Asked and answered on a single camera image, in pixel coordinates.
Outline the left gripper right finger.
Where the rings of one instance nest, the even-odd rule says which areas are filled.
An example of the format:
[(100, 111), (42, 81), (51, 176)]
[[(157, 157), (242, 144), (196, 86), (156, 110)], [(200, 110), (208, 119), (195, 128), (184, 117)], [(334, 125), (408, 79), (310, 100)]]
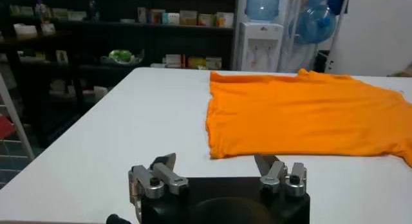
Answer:
[(272, 194), (284, 192), (289, 197), (306, 194), (307, 170), (303, 163), (294, 163), (292, 171), (288, 172), (286, 164), (274, 155), (255, 155), (254, 159), (263, 189)]

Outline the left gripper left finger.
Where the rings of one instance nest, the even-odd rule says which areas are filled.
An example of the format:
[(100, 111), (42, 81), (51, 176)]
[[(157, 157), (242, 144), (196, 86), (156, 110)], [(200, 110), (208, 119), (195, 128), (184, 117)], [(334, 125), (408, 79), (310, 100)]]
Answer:
[(156, 157), (148, 168), (135, 165), (128, 171), (129, 201), (136, 212), (142, 210), (143, 197), (158, 199), (166, 191), (179, 196), (189, 188), (188, 179), (173, 171), (175, 161), (176, 154), (170, 153)]

